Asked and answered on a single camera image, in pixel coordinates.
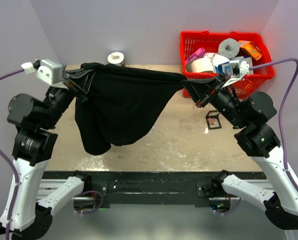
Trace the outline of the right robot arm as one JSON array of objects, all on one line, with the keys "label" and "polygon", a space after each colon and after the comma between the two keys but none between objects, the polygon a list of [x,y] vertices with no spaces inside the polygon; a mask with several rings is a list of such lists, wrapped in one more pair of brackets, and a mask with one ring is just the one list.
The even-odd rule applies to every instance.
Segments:
[{"label": "right robot arm", "polygon": [[273,190],[255,186],[223,170],[211,181],[219,197],[230,194],[264,211],[271,223],[282,230],[298,230],[298,177],[287,161],[284,145],[267,124],[277,111],[271,97],[256,92],[240,101],[235,90],[227,88],[229,76],[221,73],[192,83],[198,107],[211,104],[239,130],[234,135],[241,149],[261,168]]}]

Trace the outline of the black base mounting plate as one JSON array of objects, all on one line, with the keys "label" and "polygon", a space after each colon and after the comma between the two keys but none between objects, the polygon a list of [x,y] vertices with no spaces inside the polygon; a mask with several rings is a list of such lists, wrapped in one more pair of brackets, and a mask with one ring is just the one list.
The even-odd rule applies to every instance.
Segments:
[{"label": "black base mounting plate", "polygon": [[102,193],[102,208],[127,205],[194,205],[207,207],[207,187],[218,172],[89,171],[93,189]]}]

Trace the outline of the pink package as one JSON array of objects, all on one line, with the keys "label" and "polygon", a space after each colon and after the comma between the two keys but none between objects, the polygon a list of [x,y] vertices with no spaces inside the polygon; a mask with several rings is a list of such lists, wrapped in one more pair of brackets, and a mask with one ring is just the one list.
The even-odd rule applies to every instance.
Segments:
[{"label": "pink package", "polygon": [[192,53],[184,62],[185,65],[188,63],[195,61],[197,59],[203,58],[205,55],[205,49],[203,47],[198,48],[194,53]]}]

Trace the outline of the pink gold brooch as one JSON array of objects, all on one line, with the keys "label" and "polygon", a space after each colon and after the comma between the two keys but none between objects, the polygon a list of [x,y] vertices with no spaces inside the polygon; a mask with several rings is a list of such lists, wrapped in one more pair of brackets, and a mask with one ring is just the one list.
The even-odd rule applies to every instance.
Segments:
[{"label": "pink gold brooch", "polygon": [[216,123],[214,118],[208,118],[207,121],[209,122],[210,125],[214,125]]}]

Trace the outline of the black brooch display box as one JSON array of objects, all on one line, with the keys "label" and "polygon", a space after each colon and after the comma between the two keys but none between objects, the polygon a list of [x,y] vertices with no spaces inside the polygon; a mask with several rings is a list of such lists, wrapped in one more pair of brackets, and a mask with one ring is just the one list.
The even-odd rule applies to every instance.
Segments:
[{"label": "black brooch display box", "polygon": [[222,128],[219,116],[220,113],[217,110],[210,110],[207,112],[205,119],[208,130],[216,130]]}]

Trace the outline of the blue white box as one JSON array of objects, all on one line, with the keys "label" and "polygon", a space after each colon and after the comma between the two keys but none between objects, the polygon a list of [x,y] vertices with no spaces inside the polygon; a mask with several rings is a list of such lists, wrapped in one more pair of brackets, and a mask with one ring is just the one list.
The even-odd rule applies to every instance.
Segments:
[{"label": "blue white box", "polygon": [[230,63],[227,62],[227,63],[220,64],[217,68],[216,73],[218,73],[218,74],[226,73],[226,74],[230,75]]}]

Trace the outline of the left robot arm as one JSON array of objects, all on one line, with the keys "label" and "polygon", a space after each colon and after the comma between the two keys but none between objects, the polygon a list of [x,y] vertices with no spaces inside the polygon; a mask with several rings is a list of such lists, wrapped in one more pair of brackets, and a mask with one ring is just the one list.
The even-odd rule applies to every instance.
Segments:
[{"label": "left robot arm", "polygon": [[63,71],[60,85],[51,84],[44,100],[25,93],[10,100],[7,121],[16,127],[17,133],[12,156],[5,159],[13,172],[7,203],[0,216],[0,235],[6,239],[40,239],[71,199],[92,192],[91,176],[75,171],[60,187],[38,199],[41,180],[58,138],[52,129],[73,99],[82,95],[69,73]]}]

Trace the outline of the black wrapped paper roll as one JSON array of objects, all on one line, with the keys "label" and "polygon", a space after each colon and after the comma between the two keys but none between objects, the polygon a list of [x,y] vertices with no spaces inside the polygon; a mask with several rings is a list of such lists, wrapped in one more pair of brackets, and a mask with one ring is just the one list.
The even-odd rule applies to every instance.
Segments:
[{"label": "black wrapped paper roll", "polygon": [[125,67],[125,55],[122,52],[112,52],[108,55],[107,61],[109,64]]}]

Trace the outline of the black floral t-shirt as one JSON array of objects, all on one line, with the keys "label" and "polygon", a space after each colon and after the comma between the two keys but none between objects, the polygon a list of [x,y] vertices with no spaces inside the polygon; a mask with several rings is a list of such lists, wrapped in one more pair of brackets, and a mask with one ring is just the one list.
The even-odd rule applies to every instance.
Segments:
[{"label": "black floral t-shirt", "polygon": [[75,101],[75,122],[84,150],[102,155],[111,146],[131,145],[149,133],[174,94],[183,74],[113,64],[83,63],[78,80],[86,101]]}]

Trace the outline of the orange carton box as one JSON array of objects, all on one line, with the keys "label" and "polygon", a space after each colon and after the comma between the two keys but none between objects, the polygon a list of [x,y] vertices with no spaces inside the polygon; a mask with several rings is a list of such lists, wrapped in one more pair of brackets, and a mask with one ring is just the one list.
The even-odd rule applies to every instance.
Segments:
[{"label": "orange carton box", "polygon": [[256,61],[262,58],[263,56],[262,52],[252,41],[239,40],[238,43],[239,43],[240,49],[245,53],[249,54]]}]

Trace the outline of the white paper roll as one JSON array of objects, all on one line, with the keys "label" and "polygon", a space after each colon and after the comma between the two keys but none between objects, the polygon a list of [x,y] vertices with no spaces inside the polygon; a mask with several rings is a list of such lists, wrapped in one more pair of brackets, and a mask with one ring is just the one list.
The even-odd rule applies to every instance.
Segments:
[{"label": "white paper roll", "polygon": [[227,57],[214,52],[206,52],[203,57],[211,59],[215,72],[218,70],[219,65],[228,63],[230,61]]}]

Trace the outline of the grey toilet paper roll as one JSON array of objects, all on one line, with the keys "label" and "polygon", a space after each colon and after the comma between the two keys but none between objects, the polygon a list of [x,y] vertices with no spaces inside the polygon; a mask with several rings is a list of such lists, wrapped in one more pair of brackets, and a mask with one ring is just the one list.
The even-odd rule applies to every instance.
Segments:
[{"label": "grey toilet paper roll", "polygon": [[233,38],[227,38],[219,44],[217,53],[228,59],[232,59],[238,55],[239,51],[239,42]]}]

